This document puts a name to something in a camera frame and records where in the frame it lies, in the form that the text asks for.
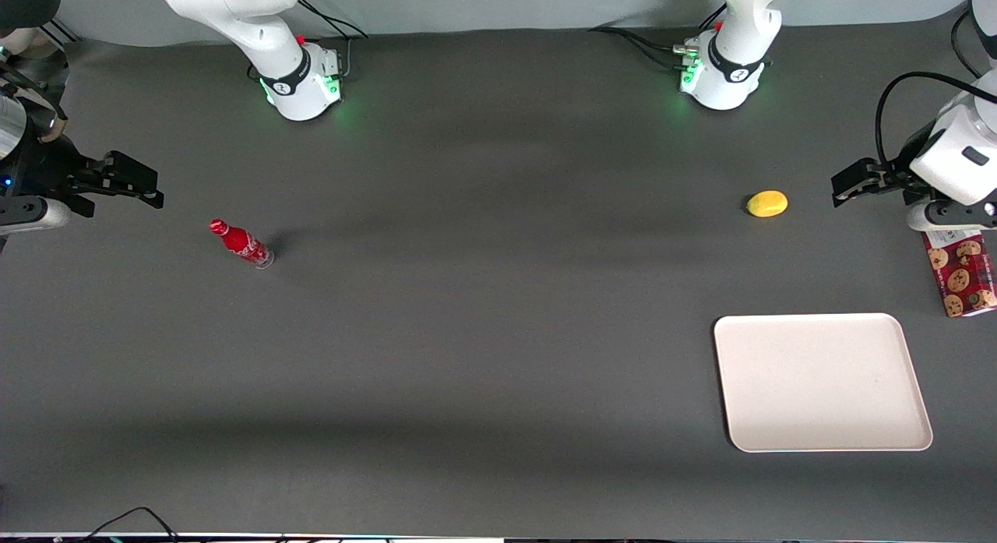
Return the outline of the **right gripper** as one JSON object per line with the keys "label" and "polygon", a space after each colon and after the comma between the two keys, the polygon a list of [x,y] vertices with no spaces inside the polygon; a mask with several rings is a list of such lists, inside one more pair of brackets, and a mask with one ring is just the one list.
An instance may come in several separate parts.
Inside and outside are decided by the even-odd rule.
{"label": "right gripper", "polygon": [[95,203],[84,194],[128,196],[154,209],[164,208],[159,174],[120,151],[102,157],[82,155],[65,137],[46,143],[39,125],[16,99],[2,100],[2,212],[20,206],[17,196],[57,201],[75,215],[92,219]]}

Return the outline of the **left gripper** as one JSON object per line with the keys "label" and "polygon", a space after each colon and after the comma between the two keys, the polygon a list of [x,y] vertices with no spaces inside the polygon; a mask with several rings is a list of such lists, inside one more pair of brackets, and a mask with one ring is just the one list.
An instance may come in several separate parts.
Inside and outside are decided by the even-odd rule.
{"label": "left gripper", "polygon": [[995,202],[995,104],[971,95],[947,103],[904,142],[887,170],[859,159],[832,177],[833,208],[862,196],[936,194],[962,206]]}

